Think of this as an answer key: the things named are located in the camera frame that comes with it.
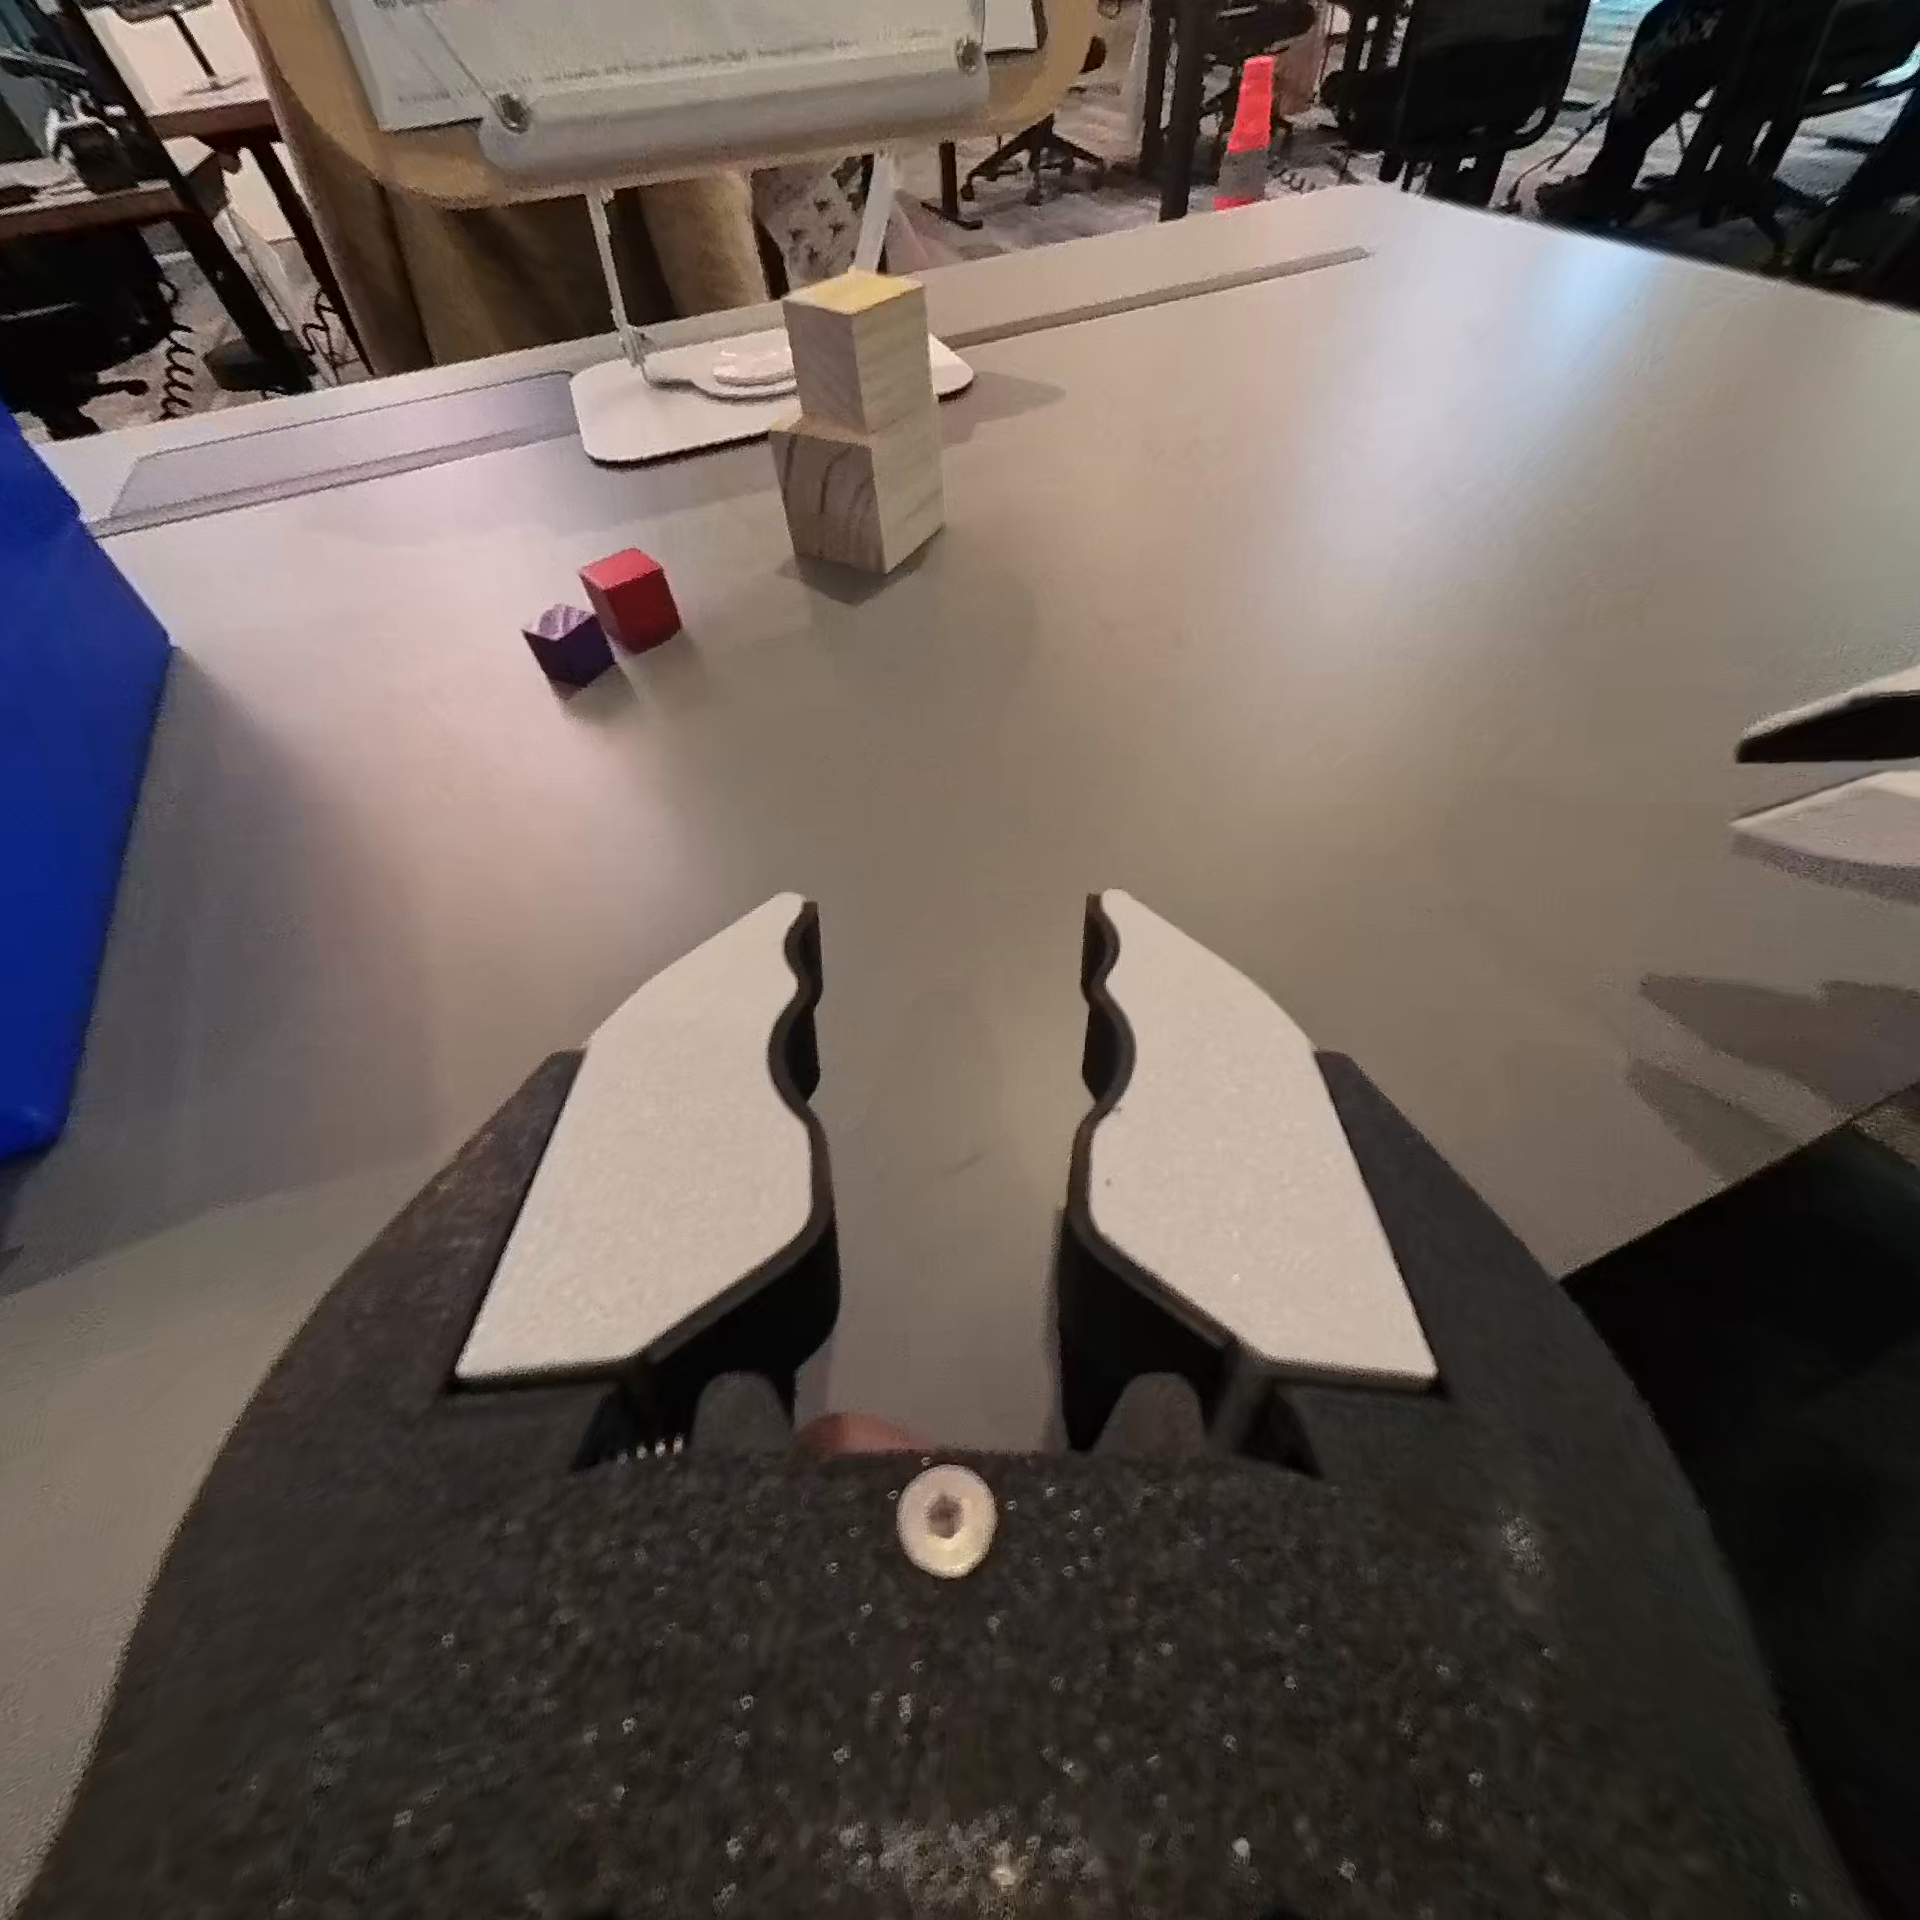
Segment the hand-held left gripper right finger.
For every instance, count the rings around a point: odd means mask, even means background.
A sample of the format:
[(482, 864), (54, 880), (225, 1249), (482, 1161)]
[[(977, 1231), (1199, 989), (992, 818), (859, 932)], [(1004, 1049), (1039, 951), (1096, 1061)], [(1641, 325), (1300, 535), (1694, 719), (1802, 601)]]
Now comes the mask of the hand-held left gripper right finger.
[(1121, 888), (1086, 897), (1087, 1108), (1057, 1238), (1060, 1402), (1091, 1448), (1165, 1375), (1205, 1448), (1253, 1448), (1290, 1386), (1439, 1387), (1319, 1049), (1235, 964)]

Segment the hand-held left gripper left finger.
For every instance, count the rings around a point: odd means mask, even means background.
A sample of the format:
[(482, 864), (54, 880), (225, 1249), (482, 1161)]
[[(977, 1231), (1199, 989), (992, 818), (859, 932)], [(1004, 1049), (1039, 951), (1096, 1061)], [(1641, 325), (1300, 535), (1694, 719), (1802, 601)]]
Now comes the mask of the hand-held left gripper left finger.
[(778, 892), (587, 1035), (463, 1343), (465, 1393), (598, 1384), (692, 1434), (715, 1380), (782, 1416), (838, 1318), (817, 906)]

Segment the small purple cube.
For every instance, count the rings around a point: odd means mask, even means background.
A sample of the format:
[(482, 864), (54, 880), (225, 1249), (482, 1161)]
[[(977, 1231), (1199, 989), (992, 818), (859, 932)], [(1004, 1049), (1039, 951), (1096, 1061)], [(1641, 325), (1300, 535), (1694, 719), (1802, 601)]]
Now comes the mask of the small purple cube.
[(586, 689), (613, 665), (612, 642), (587, 607), (550, 604), (520, 631), (539, 673), (564, 694)]

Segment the small red cube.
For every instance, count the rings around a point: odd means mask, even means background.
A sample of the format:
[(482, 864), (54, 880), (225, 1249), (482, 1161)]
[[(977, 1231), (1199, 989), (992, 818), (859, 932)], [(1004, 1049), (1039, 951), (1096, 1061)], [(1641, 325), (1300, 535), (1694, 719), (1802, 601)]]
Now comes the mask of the small red cube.
[(577, 570), (587, 607), (617, 653), (638, 656), (678, 638), (683, 620), (661, 563), (635, 546)]

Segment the large ring-grained wooden cube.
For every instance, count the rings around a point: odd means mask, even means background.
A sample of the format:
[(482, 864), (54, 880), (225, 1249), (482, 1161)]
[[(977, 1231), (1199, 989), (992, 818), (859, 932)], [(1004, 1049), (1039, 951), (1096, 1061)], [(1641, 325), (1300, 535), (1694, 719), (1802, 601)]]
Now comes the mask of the large ring-grained wooden cube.
[(803, 563), (890, 576), (947, 523), (935, 400), (872, 432), (794, 412), (766, 435), (785, 533)]

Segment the smaller straight-grained wooden cube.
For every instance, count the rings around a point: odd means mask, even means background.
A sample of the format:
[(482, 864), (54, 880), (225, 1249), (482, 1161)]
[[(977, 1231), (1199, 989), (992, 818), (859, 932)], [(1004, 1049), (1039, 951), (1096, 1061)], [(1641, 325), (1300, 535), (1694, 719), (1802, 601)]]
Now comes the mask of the smaller straight-grained wooden cube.
[(920, 279), (853, 267), (780, 302), (799, 417), (876, 435), (935, 403)]

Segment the black office chair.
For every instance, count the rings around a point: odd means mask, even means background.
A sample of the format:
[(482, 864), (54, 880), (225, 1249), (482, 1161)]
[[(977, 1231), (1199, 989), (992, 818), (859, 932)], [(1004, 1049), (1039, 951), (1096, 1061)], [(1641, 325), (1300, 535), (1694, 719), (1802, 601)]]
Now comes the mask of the black office chair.
[(1585, 1), (1356, 1), (1318, 92), (1378, 179), (1488, 208), (1504, 160), (1558, 117)]

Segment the white document stand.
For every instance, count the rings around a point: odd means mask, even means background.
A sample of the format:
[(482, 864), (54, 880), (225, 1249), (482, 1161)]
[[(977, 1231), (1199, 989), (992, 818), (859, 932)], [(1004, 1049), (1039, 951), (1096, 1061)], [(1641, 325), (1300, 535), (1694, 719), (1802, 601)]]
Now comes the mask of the white document stand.
[[(586, 455), (625, 468), (678, 454), (762, 438), (796, 391), (794, 362), (783, 323), (703, 343), (659, 346), (630, 318), (613, 286), (612, 191), (641, 178), (682, 179), (719, 166), (783, 157), (876, 156), (890, 141), (951, 132), (989, 102), (989, 62), (1036, 53), (1043, 29), (1032, 3), (992, 3), (993, 49), (983, 60), (983, 84), (961, 102), (937, 103), (933, 88), (914, 88), (878, 102), (873, 111), (853, 105), (850, 94), (787, 97), (749, 107), (668, 107), (587, 116), (586, 110), (550, 110), (511, 123), (509, 110), (449, 125), (384, 129), (382, 134), (465, 129), (492, 178), (511, 187), (583, 187), (594, 247), (606, 279), (616, 356), (572, 375), (569, 400)], [(363, 97), (370, 94), (358, 74)]]

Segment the orange traffic cone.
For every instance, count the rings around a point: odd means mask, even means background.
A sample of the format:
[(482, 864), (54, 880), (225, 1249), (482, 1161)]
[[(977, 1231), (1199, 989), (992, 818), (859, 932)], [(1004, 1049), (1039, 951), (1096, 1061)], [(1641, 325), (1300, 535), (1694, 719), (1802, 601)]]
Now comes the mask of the orange traffic cone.
[(1215, 163), (1212, 209), (1228, 211), (1264, 202), (1274, 137), (1278, 60), (1256, 53), (1241, 60), (1231, 92), (1231, 117)]

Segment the dark wooden desk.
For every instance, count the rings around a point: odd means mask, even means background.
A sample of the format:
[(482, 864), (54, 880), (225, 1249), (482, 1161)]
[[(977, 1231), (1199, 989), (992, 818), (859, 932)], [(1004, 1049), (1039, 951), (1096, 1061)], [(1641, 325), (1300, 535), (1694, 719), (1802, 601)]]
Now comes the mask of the dark wooden desk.
[(1158, 219), (1207, 211), (1233, 137), (1248, 69), (1269, 62), (1259, 187), (1304, 195), (1352, 178), (1352, 154), (1321, 103), (1329, 60), (1352, 16), (1343, 3), (1141, 3), (1125, 99), (1138, 151), (1134, 175)]

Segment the beige cloth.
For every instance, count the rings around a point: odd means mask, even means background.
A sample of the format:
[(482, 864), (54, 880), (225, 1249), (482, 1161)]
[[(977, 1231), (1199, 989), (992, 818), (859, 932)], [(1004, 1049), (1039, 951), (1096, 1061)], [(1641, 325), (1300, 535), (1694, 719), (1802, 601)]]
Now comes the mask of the beige cloth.
[[(449, 206), (384, 183), (314, 116), (296, 46), (321, 3), (235, 3), (372, 372), (423, 372), (608, 333), (587, 206), (564, 195)], [(751, 193), (736, 174), (621, 190), (608, 237), (627, 316), (664, 323), (769, 297)]]

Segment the white patterned cloth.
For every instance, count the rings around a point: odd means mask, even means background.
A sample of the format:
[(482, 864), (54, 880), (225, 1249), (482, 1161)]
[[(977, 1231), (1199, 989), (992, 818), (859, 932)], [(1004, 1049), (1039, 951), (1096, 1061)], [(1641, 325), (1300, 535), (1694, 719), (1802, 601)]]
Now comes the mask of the white patterned cloth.
[(924, 267), (893, 156), (760, 166), (747, 175), (747, 195), (773, 300), (853, 269), (909, 276)]

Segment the plywood board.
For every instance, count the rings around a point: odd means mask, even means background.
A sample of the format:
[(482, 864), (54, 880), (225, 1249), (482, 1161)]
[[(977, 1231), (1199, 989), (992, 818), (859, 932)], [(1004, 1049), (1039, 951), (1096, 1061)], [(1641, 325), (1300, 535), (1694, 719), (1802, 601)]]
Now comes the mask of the plywood board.
[[(298, 29), (296, 46), (312, 62), (309, 74), (319, 85), (312, 114), (324, 129), (348, 150), (365, 170), (384, 183), (456, 208), (503, 206), (586, 193), (583, 187), (535, 187), (529, 193), (492, 175), (492, 166), (477, 156), (475, 134), (463, 127), (382, 134), (373, 127), (361, 80), (351, 62), (341, 28), (321, 6), (319, 26)], [(1091, 1), (1029, 3), (1041, 28), (1041, 44), (1034, 53), (988, 62), (988, 102), (949, 132), (930, 132), (888, 141), (879, 151), (896, 146), (933, 146), (942, 140), (979, 136), (983, 132), (1019, 129), (1053, 110), (1076, 76), (1091, 46), (1096, 6)], [(796, 163), (799, 156), (760, 162), (711, 166), (682, 178), (643, 175), (635, 182), (658, 183), (692, 179), (715, 171), (755, 170), (762, 166)]]

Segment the printed instruction sheet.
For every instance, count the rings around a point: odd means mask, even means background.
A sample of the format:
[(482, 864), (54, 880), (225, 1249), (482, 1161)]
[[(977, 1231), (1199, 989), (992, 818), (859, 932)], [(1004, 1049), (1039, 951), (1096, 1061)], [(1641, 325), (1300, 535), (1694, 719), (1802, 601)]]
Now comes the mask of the printed instruction sheet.
[(384, 132), (513, 125), (914, 88), (972, 99), (995, 49), (979, 1), (332, 1)]

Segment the wooden desk with black frame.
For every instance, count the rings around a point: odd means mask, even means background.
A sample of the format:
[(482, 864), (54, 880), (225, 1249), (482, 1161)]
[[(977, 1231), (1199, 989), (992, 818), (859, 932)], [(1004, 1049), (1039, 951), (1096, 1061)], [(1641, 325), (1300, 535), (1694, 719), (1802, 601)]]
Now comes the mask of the wooden desk with black frame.
[[(237, 76), (155, 107), (62, 88), (45, 144), (41, 160), (4, 162), (4, 242), (169, 228), (269, 391), (337, 381), (348, 365), (372, 370), (315, 218), (282, 157), (283, 136), (264, 84)], [(288, 279), (273, 245), (252, 237), (229, 208), (224, 179), (240, 162), (264, 178), (308, 294)]]

